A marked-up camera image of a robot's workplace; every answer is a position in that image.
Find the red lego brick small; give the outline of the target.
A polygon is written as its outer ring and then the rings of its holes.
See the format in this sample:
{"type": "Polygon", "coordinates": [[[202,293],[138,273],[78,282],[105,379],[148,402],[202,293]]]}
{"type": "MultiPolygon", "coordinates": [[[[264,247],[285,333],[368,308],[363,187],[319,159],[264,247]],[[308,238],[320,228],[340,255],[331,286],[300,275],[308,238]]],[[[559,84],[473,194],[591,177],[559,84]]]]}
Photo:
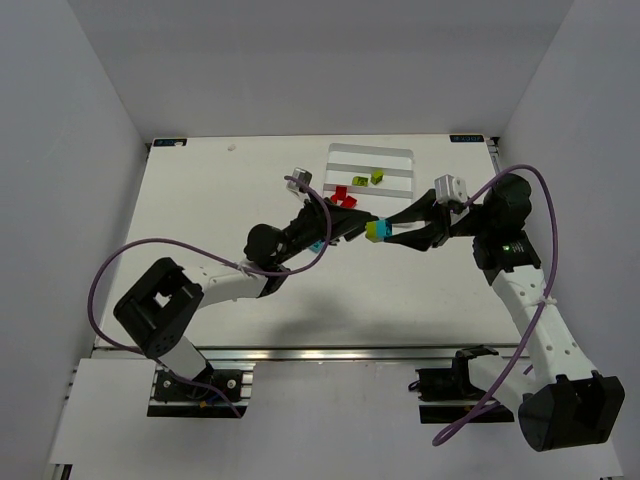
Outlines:
{"type": "Polygon", "coordinates": [[[348,190],[346,186],[336,187],[336,196],[338,199],[344,199],[347,196],[348,190]]]}

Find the green lego brick square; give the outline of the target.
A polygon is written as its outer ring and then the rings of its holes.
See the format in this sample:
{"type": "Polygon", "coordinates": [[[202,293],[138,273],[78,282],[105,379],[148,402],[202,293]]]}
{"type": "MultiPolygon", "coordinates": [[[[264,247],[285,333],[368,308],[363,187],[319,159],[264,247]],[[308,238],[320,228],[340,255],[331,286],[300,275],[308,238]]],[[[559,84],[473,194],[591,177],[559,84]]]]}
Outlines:
{"type": "Polygon", "coordinates": [[[370,179],[372,184],[377,185],[384,179],[384,172],[382,170],[376,170],[371,174],[370,179]]]}

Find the small teal lego brick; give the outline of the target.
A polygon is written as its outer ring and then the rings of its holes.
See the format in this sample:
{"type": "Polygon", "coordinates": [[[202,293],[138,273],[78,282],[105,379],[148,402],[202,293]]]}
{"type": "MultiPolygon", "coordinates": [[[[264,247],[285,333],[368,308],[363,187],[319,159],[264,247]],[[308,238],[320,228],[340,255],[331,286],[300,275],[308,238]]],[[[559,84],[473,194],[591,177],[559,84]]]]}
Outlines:
{"type": "Polygon", "coordinates": [[[375,226],[375,233],[380,240],[391,237],[393,235],[392,224],[386,219],[378,220],[375,226]]]}

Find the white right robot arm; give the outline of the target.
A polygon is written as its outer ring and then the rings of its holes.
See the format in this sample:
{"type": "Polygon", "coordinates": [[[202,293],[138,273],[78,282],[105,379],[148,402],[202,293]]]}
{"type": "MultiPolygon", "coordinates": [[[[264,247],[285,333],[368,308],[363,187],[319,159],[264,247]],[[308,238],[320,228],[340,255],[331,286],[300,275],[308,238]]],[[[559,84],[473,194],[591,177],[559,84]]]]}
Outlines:
{"type": "Polygon", "coordinates": [[[387,227],[423,227],[386,242],[426,252],[456,237],[472,238],[476,266],[501,300],[521,340],[504,359],[489,347],[457,351],[452,376],[464,395],[480,393],[464,417],[438,433],[440,446],[477,417],[498,406],[510,411],[527,444],[537,452],[602,444],[609,440],[625,391],[602,375],[567,327],[551,290],[558,264],[548,271],[525,230],[531,213],[529,182],[509,169],[469,196],[462,179],[445,175],[387,227]]]}

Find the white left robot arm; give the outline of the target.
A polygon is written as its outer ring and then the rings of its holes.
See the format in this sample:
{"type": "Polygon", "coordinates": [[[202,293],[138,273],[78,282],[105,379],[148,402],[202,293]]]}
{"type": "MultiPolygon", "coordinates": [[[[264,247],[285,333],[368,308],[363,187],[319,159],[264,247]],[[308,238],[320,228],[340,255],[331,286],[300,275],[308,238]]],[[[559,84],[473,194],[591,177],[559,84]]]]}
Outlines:
{"type": "Polygon", "coordinates": [[[182,267],[170,257],[155,261],[116,303],[114,316],[145,357],[187,384],[203,384],[213,368],[185,336],[198,310],[275,293],[291,273],[286,261],[318,241],[353,238],[377,219],[328,200],[306,200],[286,228],[254,226],[238,267],[220,260],[197,268],[182,267]]]}

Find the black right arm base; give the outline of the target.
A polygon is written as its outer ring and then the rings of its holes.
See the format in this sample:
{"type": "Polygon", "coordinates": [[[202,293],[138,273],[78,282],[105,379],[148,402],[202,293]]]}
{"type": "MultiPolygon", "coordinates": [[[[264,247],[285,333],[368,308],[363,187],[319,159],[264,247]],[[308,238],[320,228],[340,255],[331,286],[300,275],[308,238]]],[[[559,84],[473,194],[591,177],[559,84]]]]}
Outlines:
{"type": "Polygon", "coordinates": [[[409,392],[417,392],[425,402],[480,400],[485,394],[469,379],[469,362],[481,356],[498,356],[491,347],[479,345],[458,350],[447,368],[418,369],[418,379],[408,385],[409,392]]]}

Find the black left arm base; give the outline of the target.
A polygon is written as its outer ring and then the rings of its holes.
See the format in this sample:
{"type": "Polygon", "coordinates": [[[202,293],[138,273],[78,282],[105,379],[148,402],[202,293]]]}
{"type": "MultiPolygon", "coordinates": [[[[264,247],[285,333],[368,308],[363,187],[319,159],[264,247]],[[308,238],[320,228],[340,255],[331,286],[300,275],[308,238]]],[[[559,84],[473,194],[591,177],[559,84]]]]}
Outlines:
{"type": "Polygon", "coordinates": [[[184,380],[166,370],[158,370],[151,398],[159,402],[230,402],[241,400],[244,372],[240,369],[212,369],[195,380],[184,380]]]}

